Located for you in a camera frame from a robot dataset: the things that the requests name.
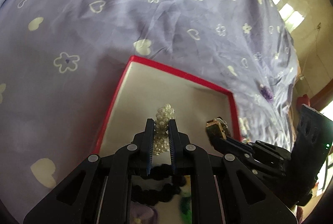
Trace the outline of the purple floral bed quilt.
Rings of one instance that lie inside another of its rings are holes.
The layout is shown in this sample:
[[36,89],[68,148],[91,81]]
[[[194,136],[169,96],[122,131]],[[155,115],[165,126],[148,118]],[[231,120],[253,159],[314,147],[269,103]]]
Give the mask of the purple floral bed quilt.
[[1,201],[18,222],[93,148],[130,56],[233,92],[242,137],[292,147],[293,39],[272,0],[1,0]]

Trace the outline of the green braided hair band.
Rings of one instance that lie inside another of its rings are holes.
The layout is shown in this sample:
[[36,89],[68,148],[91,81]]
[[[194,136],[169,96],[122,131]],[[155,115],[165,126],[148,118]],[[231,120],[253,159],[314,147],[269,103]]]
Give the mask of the green braided hair band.
[[181,200],[179,202],[179,210],[184,224],[192,224],[192,205],[191,191],[181,192]]

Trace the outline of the red jewelry box tray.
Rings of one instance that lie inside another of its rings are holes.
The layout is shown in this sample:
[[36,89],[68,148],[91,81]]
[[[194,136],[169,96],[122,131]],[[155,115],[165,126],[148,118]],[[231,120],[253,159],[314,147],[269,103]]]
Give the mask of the red jewelry box tray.
[[222,117],[241,140],[232,92],[170,66],[132,56],[118,82],[94,151],[111,155],[143,129],[147,119],[174,116],[190,141],[214,153],[206,122]]

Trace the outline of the black fabric scrunchie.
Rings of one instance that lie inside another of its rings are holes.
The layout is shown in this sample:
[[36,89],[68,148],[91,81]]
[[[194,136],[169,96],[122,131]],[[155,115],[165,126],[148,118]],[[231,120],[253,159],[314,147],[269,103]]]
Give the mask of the black fabric scrunchie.
[[132,176],[131,201],[151,207],[168,203],[185,185],[186,177],[175,173],[171,165],[154,166],[148,176]]

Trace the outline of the gold wrist watch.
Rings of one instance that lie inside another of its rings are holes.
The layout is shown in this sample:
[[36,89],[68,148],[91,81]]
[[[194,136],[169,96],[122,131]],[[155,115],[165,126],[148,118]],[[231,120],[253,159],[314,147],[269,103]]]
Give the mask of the gold wrist watch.
[[205,126],[205,131],[209,139],[222,138],[225,140],[227,137],[231,137],[227,123],[221,117],[208,121]]

